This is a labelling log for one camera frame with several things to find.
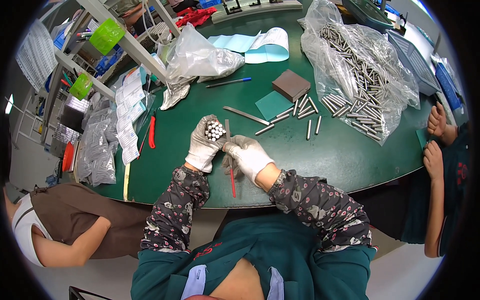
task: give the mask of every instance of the white cotton glove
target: white cotton glove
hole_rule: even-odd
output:
[[[215,142],[206,139],[205,128],[207,121],[217,121],[217,118],[215,115],[209,115],[203,117],[198,122],[197,128],[190,136],[190,149],[185,161],[202,172],[210,173],[212,171],[212,159],[217,151],[222,148],[227,137],[222,135]]]
[[[269,163],[275,163],[257,140],[243,135],[232,137],[231,142],[226,142],[223,149],[236,161],[236,163],[233,163],[234,169],[235,165],[238,165],[242,173],[257,187],[260,187],[255,183],[258,172],[263,170]],[[224,162],[228,165],[227,159],[228,157],[225,157]]]

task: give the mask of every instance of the brown apron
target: brown apron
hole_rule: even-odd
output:
[[[112,200],[78,183],[35,188],[32,206],[53,240],[72,245],[103,216],[111,227],[91,259],[137,257],[152,206]]]

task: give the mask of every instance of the pen holder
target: pen holder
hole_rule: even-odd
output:
[[[89,41],[100,53],[107,55],[124,35],[125,31],[117,22],[108,18],[95,30]]]
[[[77,98],[78,100],[82,100],[88,95],[90,88],[92,87],[93,82],[88,78],[87,75],[84,73],[78,76],[78,79],[75,80],[72,87],[70,88],[70,94]]]

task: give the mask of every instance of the floral sleeve cover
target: floral sleeve cover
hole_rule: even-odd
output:
[[[203,172],[185,166],[173,171],[167,190],[155,202],[146,220],[142,249],[181,252],[188,248],[192,229],[192,211],[202,207],[209,196]]]
[[[284,213],[293,212],[304,225],[319,228],[323,252],[372,245],[363,205],[328,185],[324,177],[302,177],[295,170],[282,170],[268,195]]]

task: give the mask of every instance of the red cloth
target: red cloth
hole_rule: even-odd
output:
[[[177,24],[178,27],[182,27],[186,25],[187,22],[190,22],[194,27],[197,27],[198,25],[205,23],[214,12],[216,12],[215,7],[210,7],[206,10],[196,10],[184,16],[183,19],[180,19],[175,24]]]

